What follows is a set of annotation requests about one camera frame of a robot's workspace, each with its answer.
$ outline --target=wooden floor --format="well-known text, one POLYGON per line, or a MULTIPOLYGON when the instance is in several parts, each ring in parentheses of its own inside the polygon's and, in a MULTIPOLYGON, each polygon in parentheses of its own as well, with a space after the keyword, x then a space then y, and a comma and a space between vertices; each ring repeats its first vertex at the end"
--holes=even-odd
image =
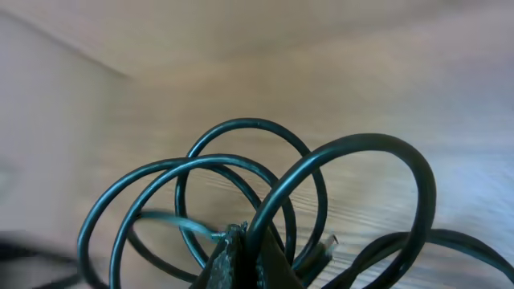
MULTIPOLYGON (((312 43, 181 69, 135 83, 109 109, 96 162, 95 193, 151 161, 185 156, 209 128, 236 117, 273 120, 309 148, 359 132, 381 132, 411 143, 429 161, 438 185, 434 228, 475 236, 514 263, 514 5, 453 6, 406 22, 335 31, 312 43)), ((230 132, 205 153, 250 157, 281 176, 299 155, 268 132, 230 132)), ((342 244, 313 287, 343 271, 375 238, 412 224, 416 187, 408 168, 385 153, 357 153, 322 168, 329 195, 326 233, 342 244)), ((248 173, 260 197, 269 188, 248 173)), ((110 253, 120 219, 151 177, 114 201, 93 235, 110 253)), ((148 206, 173 209, 173 182, 148 206)), ((299 250, 316 214, 311 179, 291 196, 299 250)), ((254 210, 227 180, 194 171, 190 216, 222 228, 250 221, 254 210)), ((284 231, 281 214, 275 224, 284 231)), ((175 228, 138 226, 159 255, 199 272, 175 228)), ((363 273, 355 288, 390 262, 363 273)), ((186 287, 152 268, 126 246, 125 287, 186 287)), ((396 288, 510 288, 506 277, 473 258, 426 245, 396 288)))

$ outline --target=white wall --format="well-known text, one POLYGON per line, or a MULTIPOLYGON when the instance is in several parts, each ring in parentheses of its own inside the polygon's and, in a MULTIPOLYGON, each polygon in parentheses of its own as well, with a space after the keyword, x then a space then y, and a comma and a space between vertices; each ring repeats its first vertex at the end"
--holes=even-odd
POLYGON ((73 246, 90 152, 124 77, 0 12, 0 230, 73 246))

